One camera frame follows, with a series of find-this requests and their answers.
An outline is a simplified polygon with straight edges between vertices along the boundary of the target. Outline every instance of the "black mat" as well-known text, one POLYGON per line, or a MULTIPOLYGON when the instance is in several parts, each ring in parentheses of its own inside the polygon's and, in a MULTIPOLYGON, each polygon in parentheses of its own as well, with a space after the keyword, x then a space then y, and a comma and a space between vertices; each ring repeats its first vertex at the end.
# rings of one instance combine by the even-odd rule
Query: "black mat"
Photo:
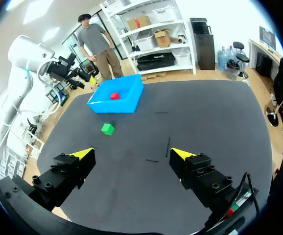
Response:
MULTIPOLYGON (((185 235, 204 227, 211 211, 184 190, 168 165, 166 147, 205 153, 236 187, 251 173, 264 205, 272 157, 263 113, 250 87, 233 81, 145 85, 134 114, 95 114, 73 101, 53 129, 37 161, 41 173, 60 153, 95 147, 97 164, 80 190, 61 206, 80 225, 114 232, 185 235), (112 136, 101 132, 114 121, 112 136)), ((252 206, 247 221, 255 215, 252 206)))

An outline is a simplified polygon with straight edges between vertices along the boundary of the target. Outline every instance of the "plastic container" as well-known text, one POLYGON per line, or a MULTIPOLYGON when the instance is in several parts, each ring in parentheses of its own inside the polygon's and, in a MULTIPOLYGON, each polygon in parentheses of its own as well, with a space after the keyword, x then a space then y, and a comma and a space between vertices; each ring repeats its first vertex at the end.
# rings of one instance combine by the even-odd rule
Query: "plastic container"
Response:
POLYGON ((190 51, 186 48, 178 48, 172 50, 175 57, 175 64, 179 66, 191 65, 190 51))
POLYGON ((233 80, 233 81, 236 81, 237 80, 237 74, 238 74, 238 71, 239 71, 238 63, 236 63, 233 59, 230 59, 227 62, 226 66, 227 66, 227 70, 228 70, 228 73, 227 73, 228 78, 233 80))
POLYGON ((107 0, 103 2, 111 11, 116 11, 122 7, 131 4, 130 0, 107 0))
POLYGON ((155 13, 156 18, 159 22, 168 22, 177 20, 177 14, 175 7, 167 6, 164 8, 159 8, 156 10, 152 10, 155 13))
POLYGON ((151 29, 140 32, 135 40, 141 51, 153 50, 157 46, 156 39, 151 29))
POLYGON ((134 113, 142 91, 140 74, 121 77, 103 82, 87 104, 95 113, 134 113), (111 99, 115 92, 120 99, 111 99))
POLYGON ((230 59, 236 61, 236 52, 233 51, 232 46, 230 46, 230 49, 227 50, 230 59))
POLYGON ((224 47, 222 47, 222 50, 218 51, 218 69, 221 71, 227 71, 227 66, 226 63, 230 59, 230 55, 228 52, 225 50, 224 47))

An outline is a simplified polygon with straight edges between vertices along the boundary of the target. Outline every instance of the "black cable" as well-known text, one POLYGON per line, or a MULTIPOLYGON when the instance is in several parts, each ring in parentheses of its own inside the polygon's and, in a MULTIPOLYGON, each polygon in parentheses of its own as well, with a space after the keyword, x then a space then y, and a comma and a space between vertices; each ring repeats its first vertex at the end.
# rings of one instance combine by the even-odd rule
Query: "black cable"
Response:
POLYGON ((250 174, 248 172, 245 172, 245 174, 243 175, 243 178, 241 179, 240 181, 240 184, 235 192, 235 195, 234 197, 231 199, 230 203, 229 203, 229 207, 225 210, 224 212, 224 215, 223 216, 219 216, 219 219, 217 220, 216 223, 214 223, 213 225, 209 225, 207 227, 204 227, 202 230, 200 230, 199 232, 196 233, 196 235, 202 235, 204 233, 206 233, 208 230, 210 230, 215 224, 218 223, 218 221, 220 221, 226 214, 226 212, 232 207, 232 205, 235 203, 235 201, 239 198, 239 195, 241 193, 241 190, 243 188, 243 183, 245 182, 246 180, 246 177, 247 177, 247 180, 248 180, 248 185, 249 185, 249 188, 250 188, 250 192, 251 192, 251 195, 252 195, 252 198, 253 198, 253 201, 254 201, 254 204, 255 204, 255 208, 256 208, 256 214, 257 216, 259 215, 259 206, 258 206, 258 202, 257 202, 257 199, 256 199, 256 196, 255 196, 255 192, 254 192, 254 188, 253 188, 253 185, 251 183, 251 178, 250 178, 250 174))
POLYGON ((202 235, 202 234, 204 234, 205 232, 210 230, 214 225, 216 225, 217 222, 220 221, 225 216, 226 212, 228 212, 228 210, 231 208, 231 206, 235 203, 236 199, 239 197, 240 192, 241 192, 241 190, 243 188, 243 183, 246 180, 247 174, 248 174, 248 172, 245 172, 245 174, 243 175, 243 178, 241 179, 241 181, 239 183, 239 186, 238 186, 234 196, 232 197, 231 201, 229 202, 228 207, 225 210, 223 210, 223 215, 219 216, 218 219, 215 219, 216 222, 214 224, 211 224, 209 226, 204 227, 202 230, 197 232, 195 235, 202 235))
POLYGON ((259 206, 258 206, 258 202, 257 202, 256 196, 255 196, 253 185, 251 184, 251 179, 250 179, 249 173, 247 174, 247 179, 248 179, 248 184, 249 184, 249 188, 250 188, 250 191, 251 191, 251 196, 252 196, 254 204, 255 204, 256 213, 257 213, 257 216, 258 216, 259 215, 259 206))

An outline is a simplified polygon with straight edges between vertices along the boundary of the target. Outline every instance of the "monitor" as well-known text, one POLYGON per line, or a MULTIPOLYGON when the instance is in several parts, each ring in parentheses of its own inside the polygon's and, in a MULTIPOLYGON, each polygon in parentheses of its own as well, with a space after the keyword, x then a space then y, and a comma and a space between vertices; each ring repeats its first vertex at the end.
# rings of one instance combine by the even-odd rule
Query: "monitor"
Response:
POLYGON ((274 50, 275 47, 275 33, 270 32, 269 30, 259 26, 260 41, 268 44, 274 50))

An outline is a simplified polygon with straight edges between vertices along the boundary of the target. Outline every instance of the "gray t-shirt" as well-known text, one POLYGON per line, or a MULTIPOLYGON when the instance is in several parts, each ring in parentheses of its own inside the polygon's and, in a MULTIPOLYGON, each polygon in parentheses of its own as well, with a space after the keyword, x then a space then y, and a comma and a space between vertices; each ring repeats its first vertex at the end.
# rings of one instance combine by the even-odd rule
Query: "gray t-shirt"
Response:
POLYGON ((109 49, 109 44, 102 36, 102 33, 106 31, 98 24, 94 23, 89 28, 83 28, 78 33, 78 45, 83 47, 84 44, 93 53, 93 55, 99 55, 100 53, 109 49))

